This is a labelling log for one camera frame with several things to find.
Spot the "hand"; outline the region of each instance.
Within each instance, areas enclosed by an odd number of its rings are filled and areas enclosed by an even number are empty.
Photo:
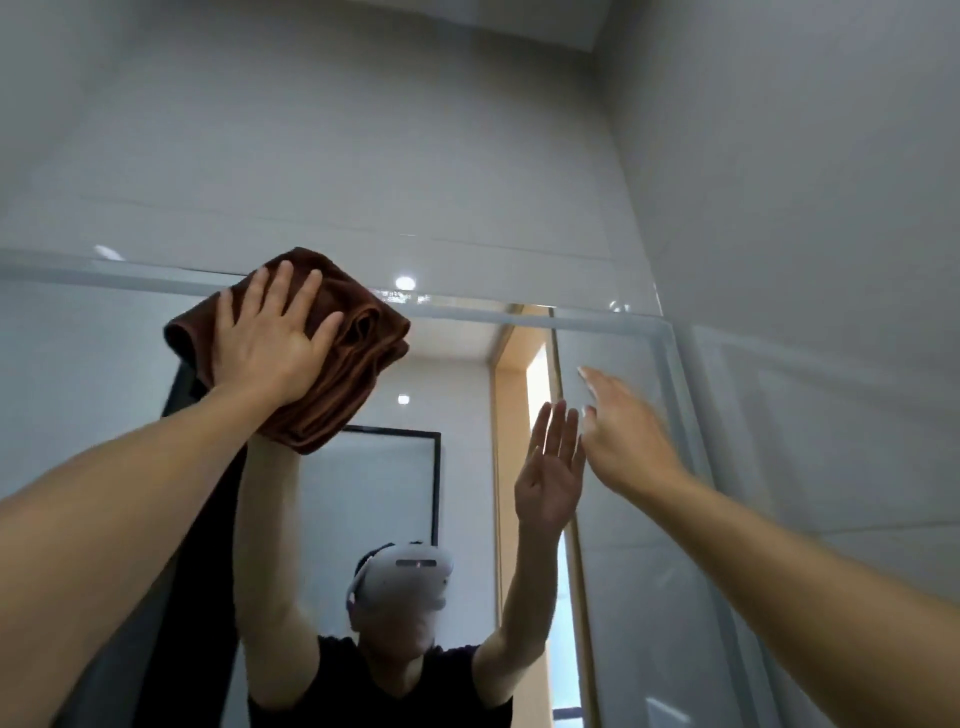
[[[596,406],[587,407],[583,447],[587,461],[611,490],[630,498],[677,476],[688,477],[657,412],[622,381],[580,368]]]
[[[545,402],[530,435],[527,461],[514,486],[521,528],[560,538],[584,490],[585,460],[577,438],[577,410],[567,412],[563,400],[553,407]]]
[[[254,273],[235,322],[232,292],[220,294],[213,345],[216,386],[258,388],[280,407],[300,399],[316,381],[344,315],[331,313],[308,339],[303,327],[323,277],[311,271],[284,313],[293,270],[289,260],[280,263],[266,298],[267,269]]]

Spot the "vr headset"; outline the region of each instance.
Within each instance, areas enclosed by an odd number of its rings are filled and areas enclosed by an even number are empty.
[[[446,606],[444,593],[451,573],[453,558],[442,548],[427,544],[385,546],[353,577],[347,591],[347,609],[355,604],[377,606],[402,601],[439,612]]]

